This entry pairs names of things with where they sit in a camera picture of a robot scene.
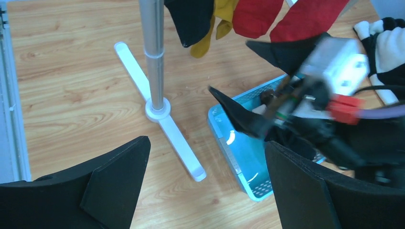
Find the red cloth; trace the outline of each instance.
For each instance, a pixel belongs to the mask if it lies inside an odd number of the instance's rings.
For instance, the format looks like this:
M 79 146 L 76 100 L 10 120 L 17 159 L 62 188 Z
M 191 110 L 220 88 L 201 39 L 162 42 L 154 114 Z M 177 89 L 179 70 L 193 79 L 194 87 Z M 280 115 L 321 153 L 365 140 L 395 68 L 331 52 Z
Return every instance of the red cloth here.
M 256 39 L 267 33 L 284 0 L 239 0 L 232 17 L 236 34 Z
M 298 0 L 270 32 L 271 42 L 294 42 L 330 29 L 349 0 Z

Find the yellow cloth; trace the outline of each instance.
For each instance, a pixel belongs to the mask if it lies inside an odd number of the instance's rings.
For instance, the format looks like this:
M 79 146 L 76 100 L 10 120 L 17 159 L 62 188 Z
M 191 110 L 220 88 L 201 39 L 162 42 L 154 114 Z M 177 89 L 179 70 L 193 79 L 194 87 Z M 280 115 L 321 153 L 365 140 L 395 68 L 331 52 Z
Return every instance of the yellow cloth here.
M 193 45 L 190 50 L 191 56 L 195 58 L 203 57 L 211 45 L 211 36 L 215 25 L 215 17 L 222 19 L 222 21 L 216 27 L 216 39 L 221 39 L 226 36 L 233 28 L 232 17 L 238 0 L 215 0 L 214 12 L 211 17 L 210 30 L 207 35 L 201 39 L 198 43 Z

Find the wooden floor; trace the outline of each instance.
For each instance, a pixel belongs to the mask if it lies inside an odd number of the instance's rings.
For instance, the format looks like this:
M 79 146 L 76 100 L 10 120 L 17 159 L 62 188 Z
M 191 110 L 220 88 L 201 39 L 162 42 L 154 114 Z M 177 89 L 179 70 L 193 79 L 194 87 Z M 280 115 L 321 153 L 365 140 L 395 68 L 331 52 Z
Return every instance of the wooden floor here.
M 277 20 L 287 10 L 285 4 Z M 9 16 L 33 178 L 147 135 L 152 150 L 133 228 L 281 228 L 274 197 L 255 203 L 240 190 L 207 125 L 217 103 L 207 85 L 235 96 L 282 74 L 245 47 L 245 38 L 232 32 L 213 39 L 208 54 L 194 59 L 165 13 L 165 96 L 206 169 L 208 177 L 197 183 L 159 125 L 146 119 L 144 101 L 114 52 L 116 42 L 126 42 L 146 71 L 138 1 L 11 2 Z M 378 20 L 367 0 L 329 32 L 354 38 L 352 26 L 362 20 Z M 367 107 L 380 105 L 374 92 L 361 97 Z

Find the red connector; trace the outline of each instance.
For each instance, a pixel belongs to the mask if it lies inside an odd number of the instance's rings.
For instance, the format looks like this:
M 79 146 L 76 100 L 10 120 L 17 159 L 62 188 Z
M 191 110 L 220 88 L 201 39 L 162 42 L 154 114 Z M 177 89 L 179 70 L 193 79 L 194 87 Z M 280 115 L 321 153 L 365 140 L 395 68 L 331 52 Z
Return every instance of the red connector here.
M 327 111 L 332 118 L 340 123 L 356 125 L 359 122 L 358 112 L 364 100 L 355 97 L 337 94 L 329 102 Z

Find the blue basket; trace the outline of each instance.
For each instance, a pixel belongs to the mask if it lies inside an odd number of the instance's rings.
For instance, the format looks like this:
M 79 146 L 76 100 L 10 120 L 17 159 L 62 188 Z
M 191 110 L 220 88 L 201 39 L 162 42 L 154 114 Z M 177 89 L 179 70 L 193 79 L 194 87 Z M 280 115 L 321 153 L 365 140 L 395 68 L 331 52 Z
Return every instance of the blue basket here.
M 244 108 L 252 110 L 260 106 L 260 94 L 269 89 L 275 90 L 284 77 L 282 75 L 233 99 Z M 211 107 L 208 112 L 208 124 L 241 189 L 257 202 L 273 194 L 264 142 L 236 132 L 219 104 Z M 325 158 L 317 153 L 314 161 L 321 163 L 323 160 Z

